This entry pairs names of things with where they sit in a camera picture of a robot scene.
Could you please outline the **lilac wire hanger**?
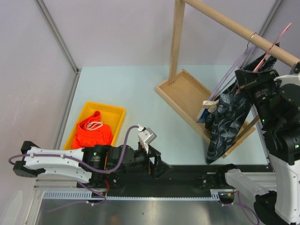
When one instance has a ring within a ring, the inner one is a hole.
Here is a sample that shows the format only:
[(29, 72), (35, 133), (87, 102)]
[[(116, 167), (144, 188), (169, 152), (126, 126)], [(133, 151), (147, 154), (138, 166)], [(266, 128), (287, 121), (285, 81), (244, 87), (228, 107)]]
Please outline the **lilac wire hanger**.
[(211, 95), (208, 98), (209, 101), (211, 101), (215, 97), (217, 91), (220, 89), (220, 87), (223, 85), (223, 83), (227, 80), (227, 78), (233, 72), (233, 70), (249, 55), (249, 53), (253, 49), (255, 49), (255, 47), (249, 47), (249, 43), (250, 43), (250, 41), (252, 40), (252, 38), (254, 37), (255, 34), (256, 34), (256, 32), (253, 33), (252, 36), (250, 37), (250, 40), (247, 43), (247, 47), (246, 47), (246, 50), (244, 51), (244, 53), (234, 62), (234, 64), (229, 68), (229, 70), (226, 72), (226, 74), (220, 80), (218, 85), (214, 88), (213, 92), (211, 93)]

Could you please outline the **pink wire hanger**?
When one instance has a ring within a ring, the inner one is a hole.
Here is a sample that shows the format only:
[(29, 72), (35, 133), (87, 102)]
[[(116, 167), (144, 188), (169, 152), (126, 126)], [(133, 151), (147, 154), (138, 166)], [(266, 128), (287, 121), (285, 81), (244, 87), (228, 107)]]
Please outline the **pink wire hanger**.
[[(277, 37), (275, 43), (282, 37), (282, 35), (290, 28), (291, 25), (292, 25), (291, 23), (289, 23), (287, 25), (287, 27)], [(250, 30), (246, 29), (245, 27), (241, 26), (240, 24), (238, 24), (236, 22), (232, 22), (231, 31), (238, 34), (239, 36), (241, 36), (244, 39), (249, 38), (249, 41), (251, 39)], [(288, 53), (285, 50), (275, 47), (275, 43), (271, 44), (270, 42), (266, 41), (264, 38), (262, 38), (260, 36), (255, 37), (255, 34), (253, 35), (253, 38), (254, 38), (253, 43), (255, 44), (255, 46), (260, 47), (261, 49), (266, 51), (263, 59), (255, 67), (255, 69), (254, 69), (255, 72), (261, 67), (262, 62), (267, 57), (267, 55), (272, 55), (274, 57), (277, 57), (280, 61), (282, 61), (283, 63), (285, 63), (289, 66), (292, 66), (293, 63), (297, 62), (297, 60), (298, 60), (297, 57), (291, 55), (290, 53)]]

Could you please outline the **dark patterned shorts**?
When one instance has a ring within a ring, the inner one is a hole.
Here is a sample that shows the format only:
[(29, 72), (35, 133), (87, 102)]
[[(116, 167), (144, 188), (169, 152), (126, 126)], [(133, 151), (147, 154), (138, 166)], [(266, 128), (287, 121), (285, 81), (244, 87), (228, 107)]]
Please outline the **dark patterned shorts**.
[(209, 165), (231, 148), (253, 105), (245, 94), (237, 94), (237, 90), (235, 81), (218, 96), (216, 110), (205, 119), (205, 128), (210, 131), (205, 159)]

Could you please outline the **orange shorts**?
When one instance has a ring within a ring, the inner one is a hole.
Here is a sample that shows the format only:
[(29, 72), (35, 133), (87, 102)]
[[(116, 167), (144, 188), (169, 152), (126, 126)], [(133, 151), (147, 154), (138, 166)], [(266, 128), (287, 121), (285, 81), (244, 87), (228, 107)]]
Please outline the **orange shorts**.
[(112, 141), (111, 127), (102, 122), (101, 112), (95, 111), (92, 115), (77, 123), (71, 149), (110, 145)]

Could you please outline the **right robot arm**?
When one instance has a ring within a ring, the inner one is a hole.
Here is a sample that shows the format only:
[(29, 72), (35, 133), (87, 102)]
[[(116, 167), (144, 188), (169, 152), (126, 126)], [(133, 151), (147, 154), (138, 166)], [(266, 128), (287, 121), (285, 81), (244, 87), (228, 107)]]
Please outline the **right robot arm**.
[(235, 72), (240, 91), (256, 107), (277, 189), (271, 191), (244, 175), (235, 165), (217, 171), (218, 180), (251, 200), (266, 225), (300, 222), (300, 78), (277, 71)]

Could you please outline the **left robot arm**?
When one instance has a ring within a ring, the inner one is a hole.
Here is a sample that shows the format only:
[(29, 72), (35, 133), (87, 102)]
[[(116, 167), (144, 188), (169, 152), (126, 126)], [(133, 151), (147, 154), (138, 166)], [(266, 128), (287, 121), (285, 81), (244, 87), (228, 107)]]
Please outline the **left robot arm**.
[(40, 174), (60, 175), (82, 184), (96, 185), (105, 175), (135, 172), (158, 179), (173, 168), (164, 162), (156, 149), (137, 150), (128, 145), (95, 145), (73, 150), (46, 150), (25, 141), (21, 154), (8, 162), (20, 177), (36, 178)]

